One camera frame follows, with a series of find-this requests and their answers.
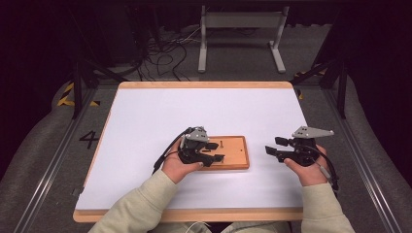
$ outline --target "person's right hand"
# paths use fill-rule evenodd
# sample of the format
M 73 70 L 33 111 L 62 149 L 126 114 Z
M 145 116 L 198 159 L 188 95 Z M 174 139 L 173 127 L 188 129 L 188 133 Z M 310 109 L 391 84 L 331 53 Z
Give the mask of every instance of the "person's right hand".
M 317 146 L 319 151 L 322 152 L 323 154 L 326 154 L 326 150 L 320 146 Z M 322 157 L 319 156 L 319 158 L 316 160 L 316 162 L 325 169 L 328 170 L 327 168 L 327 163 L 326 160 Z M 299 177 L 300 183 L 302 186 L 309 186 L 309 185 L 315 185 L 315 184 L 320 184 L 320 183 L 327 183 L 327 178 L 325 175 L 322 173 L 321 168 L 319 167 L 318 164 L 314 163 L 308 167 L 303 167 L 294 162 L 293 160 L 286 158 L 284 160 L 284 163 L 291 168 Z

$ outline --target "white metal frame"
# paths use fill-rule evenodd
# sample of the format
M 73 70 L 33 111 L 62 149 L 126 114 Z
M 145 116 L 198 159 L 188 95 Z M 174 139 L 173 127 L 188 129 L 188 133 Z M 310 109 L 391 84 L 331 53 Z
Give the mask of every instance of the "white metal frame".
M 285 7 L 282 12 L 264 12 L 264 13 L 228 13 L 228 12 L 206 12 L 205 6 L 202 6 L 201 16 L 201 45 L 199 54 L 198 72 L 206 72 L 206 54 L 207 40 L 206 28 L 223 28 L 223 27 L 258 27 L 258 28 L 276 28 L 276 38 L 270 41 L 270 49 L 279 73 L 285 73 L 285 65 L 279 53 L 279 43 L 281 41 L 285 22 L 288 17 L 289 7 Z

